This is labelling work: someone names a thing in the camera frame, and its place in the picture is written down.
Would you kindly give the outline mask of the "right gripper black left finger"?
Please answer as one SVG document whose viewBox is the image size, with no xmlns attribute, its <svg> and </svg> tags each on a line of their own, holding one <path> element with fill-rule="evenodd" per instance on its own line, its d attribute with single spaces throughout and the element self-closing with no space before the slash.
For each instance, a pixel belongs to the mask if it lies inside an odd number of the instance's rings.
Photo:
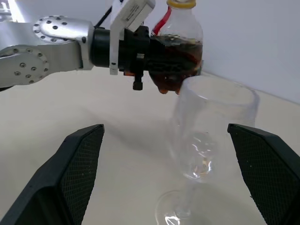
<svg viewBox="0 0 300 225">
<path fill-rule="evenodd" d="M 37 169 L 0 225 L 82 225 L 105 133 L 96 124 L 68 135 Z"/>
</svg>

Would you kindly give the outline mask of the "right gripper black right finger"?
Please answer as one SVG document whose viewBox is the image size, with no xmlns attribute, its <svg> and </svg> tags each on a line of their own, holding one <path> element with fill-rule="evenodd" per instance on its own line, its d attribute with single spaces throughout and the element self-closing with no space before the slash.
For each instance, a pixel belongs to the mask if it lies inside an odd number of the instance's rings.
<svg viewBox="0 0 300 225">
<path fill-rule="evenodd" d="M 300 225 L 300 156 L 279 136 L 229 124 L 243 180 L 267 225 Z"/>
</svg>

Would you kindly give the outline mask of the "clear stemmed glass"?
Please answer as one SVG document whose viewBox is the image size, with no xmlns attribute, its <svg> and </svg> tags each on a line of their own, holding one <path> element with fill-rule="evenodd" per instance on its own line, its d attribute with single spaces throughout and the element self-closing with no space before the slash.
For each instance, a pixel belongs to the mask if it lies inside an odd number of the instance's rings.
<svg viewBox="0 0 300 225">
<path fill-rule="evenodd" d="M 242 84 L 213 76 L 186 79 L 167 129 L 172 163 L 186 178 L 181 190 L 163 194 L 155 208 L 157 225 L 205 225 L 212 209 L 205 188 L 238 172 L 231 123 L 253 127 L 260 98 Z"/>
</svg>

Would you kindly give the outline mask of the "cola bottle with yellow cap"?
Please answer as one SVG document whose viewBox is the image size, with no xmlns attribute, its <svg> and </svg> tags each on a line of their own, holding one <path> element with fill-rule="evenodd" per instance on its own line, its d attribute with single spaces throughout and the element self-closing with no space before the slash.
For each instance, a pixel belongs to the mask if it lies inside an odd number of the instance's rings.
<svg viewBox="0 0 300 225">
<path fill-rule="evenodd" d="M 192 9 L 196 6 L 196 0 L 166 0 L 166 3 L 168 5 L 167 12 L 152 29 L 151 38 L 180 38 L 199 41 L 202 43 L 203 56 L 203 30 L 192 13 Z M 183 81 L 190 77 L 183 78 L 180 75 L 165 73 L 155 73 L 153 76 L 157 77 L 165 88 L 159 90 L 162 94 L 169 91 L 179 94 Z"/>
</svg>

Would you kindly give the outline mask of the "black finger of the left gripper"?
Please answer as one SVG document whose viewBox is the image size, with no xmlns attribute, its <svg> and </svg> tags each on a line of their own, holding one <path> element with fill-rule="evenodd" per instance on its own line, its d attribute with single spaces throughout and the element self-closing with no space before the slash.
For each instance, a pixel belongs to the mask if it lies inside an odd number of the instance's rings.
<svg viewBox="0 0 300 225">
<path fill-rule="evenodd" d="M 197 76 L 202 69 L 202 43 L 180 38 L 152 38 L 148 55 L 152 73 Z"/>
</svg>

